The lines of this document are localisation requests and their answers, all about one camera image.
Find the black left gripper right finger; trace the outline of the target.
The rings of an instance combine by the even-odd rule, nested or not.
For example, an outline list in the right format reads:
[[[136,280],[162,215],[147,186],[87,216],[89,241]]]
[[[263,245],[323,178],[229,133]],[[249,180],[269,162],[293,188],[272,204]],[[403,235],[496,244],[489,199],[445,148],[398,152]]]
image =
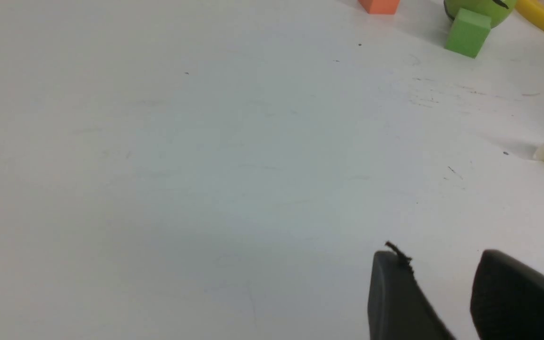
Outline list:
[[[484,250],[470,313],[482,340],[544,340],[544,275],[500,250]]]

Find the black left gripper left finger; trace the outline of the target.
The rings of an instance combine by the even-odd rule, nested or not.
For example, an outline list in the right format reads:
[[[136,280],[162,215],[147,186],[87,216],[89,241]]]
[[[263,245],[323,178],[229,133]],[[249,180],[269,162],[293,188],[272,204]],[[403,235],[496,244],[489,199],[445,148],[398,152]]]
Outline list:
[[[378,250],[372,263],[367,304],[372,340],[453,340],[417,284],[412,258],[394,243]]]

